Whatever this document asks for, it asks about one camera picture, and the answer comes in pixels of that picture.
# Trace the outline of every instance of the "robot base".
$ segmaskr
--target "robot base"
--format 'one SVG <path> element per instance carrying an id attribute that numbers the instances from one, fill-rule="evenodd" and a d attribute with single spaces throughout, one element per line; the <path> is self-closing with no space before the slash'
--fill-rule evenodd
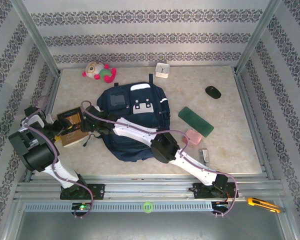
<path id="1" fill-rule="evenodd" d="M 94 200 L 103 200 L 105 195 L 105 185 L 104 184 L 86 184 L 85 180 L 82 178 L 80 174 L 78 174 L 79 183 L 85 185 L 92 191 Z M 61 200 L 90 200 L 91 196 L 89 192 L 83 187 L 79 187 L 79 189 L 75 191 L 71 191 L 67 188 L 61 187 L 60 193 Z"/>
<path id="2" fill-rule="evenodd" d="M 236 193 L 236 186 L 234 182 L 228 182 L 225 186 L 225 191 L 221 192 L 213 186 L 206 186 L 202 182 L 196 182 L 189 188 L 189 191 L 193 192 L 194 199 L 227 199 L 228 196 L 233 198 Z"/>

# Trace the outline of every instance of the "black computer mouse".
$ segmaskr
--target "black computer mouse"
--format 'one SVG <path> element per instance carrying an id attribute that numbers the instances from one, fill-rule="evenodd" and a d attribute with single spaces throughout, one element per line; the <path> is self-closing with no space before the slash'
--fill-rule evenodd
<path id="1" fill-rule="evenodd" d="M 221 92 L 219 92 L 219 90 L 216 89 L 214 86 L 208 86 L 205 89 L 205 92 L 213 99 L 219 99 L 221 97 Z"/>

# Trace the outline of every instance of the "plush toy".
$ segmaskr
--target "plush toy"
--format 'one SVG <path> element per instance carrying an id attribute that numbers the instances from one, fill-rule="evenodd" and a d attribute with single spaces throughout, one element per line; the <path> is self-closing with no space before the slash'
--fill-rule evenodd
<path id="1" fill-rule="evenodd" d="M 108 64 L 103 65 L 101 62 L 93 61 L 86 66 L 82 76 L 96 80 L 103 79 L 107 84 L 109 84 L 115 80 L 116 73 L 117 69 L 112 68 L 109 70 Z"/>

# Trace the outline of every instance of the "patterned wallpaper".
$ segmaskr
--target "patterned wallpaper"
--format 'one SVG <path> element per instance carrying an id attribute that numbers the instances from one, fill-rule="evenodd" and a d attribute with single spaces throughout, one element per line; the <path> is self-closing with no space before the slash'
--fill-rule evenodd
<path id="1" fill-rule="evenodd" d="M 269 0 L 47 0 L 25 5 L 59 68 L 235 66 Z"/>
<path id="2" fill-rule="evenodd" d="M 284 0 L 241 73 L 300 233 L 300 0 Z"/>
<path id="3" fill-rule="evenodd" d="M 24 109 L 51 92 L 54 78 L 11 3 L 0 0 L 0 236 L 25 167 L 8 136 Z"/>

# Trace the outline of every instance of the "green ring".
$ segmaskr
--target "green ring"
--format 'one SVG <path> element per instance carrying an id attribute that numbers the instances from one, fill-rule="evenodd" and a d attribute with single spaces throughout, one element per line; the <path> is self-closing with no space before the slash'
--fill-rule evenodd
<path id="1" fill-rule="evenodd" d="M 143 204 L 143 211 L 144 211 L 146 214 L 151 213 L 153 210 L 154 210 L 154 205 L 152 204 L 152 202 L 146 201 L 146 202 Z"/>

